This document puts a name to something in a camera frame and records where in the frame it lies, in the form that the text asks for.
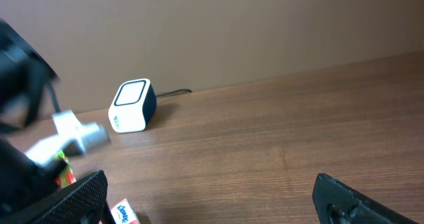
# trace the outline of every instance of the beige wall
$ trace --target beige wall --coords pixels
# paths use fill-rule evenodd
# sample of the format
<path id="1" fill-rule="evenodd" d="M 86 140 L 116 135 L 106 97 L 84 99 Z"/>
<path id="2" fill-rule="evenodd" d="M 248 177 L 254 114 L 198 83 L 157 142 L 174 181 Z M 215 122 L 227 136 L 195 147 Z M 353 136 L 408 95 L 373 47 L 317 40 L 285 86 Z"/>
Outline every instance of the beige wall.
<path id="1" fill-rule="evenodd" d="M 118 86 L 202 90 L 422 49 L 424 0 L 0 0 L 56 70 L 64 109 Z"/>

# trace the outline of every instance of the logo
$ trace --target logo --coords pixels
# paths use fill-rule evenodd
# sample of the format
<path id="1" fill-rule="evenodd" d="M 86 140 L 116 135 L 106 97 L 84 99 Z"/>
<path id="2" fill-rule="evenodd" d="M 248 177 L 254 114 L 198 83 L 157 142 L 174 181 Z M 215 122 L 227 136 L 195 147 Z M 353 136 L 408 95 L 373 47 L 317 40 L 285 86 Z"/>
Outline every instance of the logo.
<path id="1" fill-rule="evenodd" d="M 115 126 L 117 127 L 117 129 L 119 129 L 118 116 L 115 116 L 113 118 L 113 121 L 115 122 Z"/>
<path id="2" fill-rule="evenodd" d="M 126 223 L 128 221 L 128 215 L 127 215 L 127 212 L 125 211 L 125 206 L 119 205 L 118 210 L 122 214 L 122 223 Z"/>

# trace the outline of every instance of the wood grain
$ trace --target wood grain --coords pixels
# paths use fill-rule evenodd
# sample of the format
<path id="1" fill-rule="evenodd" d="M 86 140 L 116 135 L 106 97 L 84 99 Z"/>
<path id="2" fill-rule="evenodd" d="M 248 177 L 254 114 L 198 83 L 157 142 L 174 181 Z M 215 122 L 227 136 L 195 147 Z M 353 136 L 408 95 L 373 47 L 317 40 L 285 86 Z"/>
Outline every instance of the wood grain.
<path id="1" fill-rule="evenodd" d="M 151 223 L 318 223 L 320 172 L 424 222 L 424 53 L 159 99 L 141 133 L 114 133 L 106 109 L 78 117 L 111 144 L 75 173 L 104 170 L 109 203 Z M 41 121 L 10 140 L 54 132 Z"/>

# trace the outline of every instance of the brown wood surface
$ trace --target brown wood surface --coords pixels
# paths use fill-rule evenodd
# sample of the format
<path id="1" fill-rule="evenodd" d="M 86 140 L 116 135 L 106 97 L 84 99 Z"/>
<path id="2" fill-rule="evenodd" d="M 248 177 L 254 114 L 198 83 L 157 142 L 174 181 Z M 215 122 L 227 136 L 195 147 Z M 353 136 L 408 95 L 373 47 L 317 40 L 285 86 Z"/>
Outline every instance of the brown wood surface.
<path id="1" fill-rule="evenodd" d="M 318 223 L 320 172 L 424 222 L 424 53 L 162 98 L 141 133 L 113 132 L 106 109 L 78 117 L 111 144 L 71 159 L 76 175 L 104 170 L 110 205 L 151 223 Z"/>

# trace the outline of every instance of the white cube device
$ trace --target white cube device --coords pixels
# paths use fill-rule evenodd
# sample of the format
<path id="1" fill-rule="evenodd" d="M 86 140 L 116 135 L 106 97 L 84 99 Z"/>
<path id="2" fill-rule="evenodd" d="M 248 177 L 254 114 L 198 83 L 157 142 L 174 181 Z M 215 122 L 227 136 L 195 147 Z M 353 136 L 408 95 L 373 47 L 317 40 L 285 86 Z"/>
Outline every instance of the white cube device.
<path id="1" fill-rule="evenodd" d="M 109 120 L 117 133 L 143 131 L 156 110 L 156 95 L 149 79 L 124 82 L 109 108 Z"/>

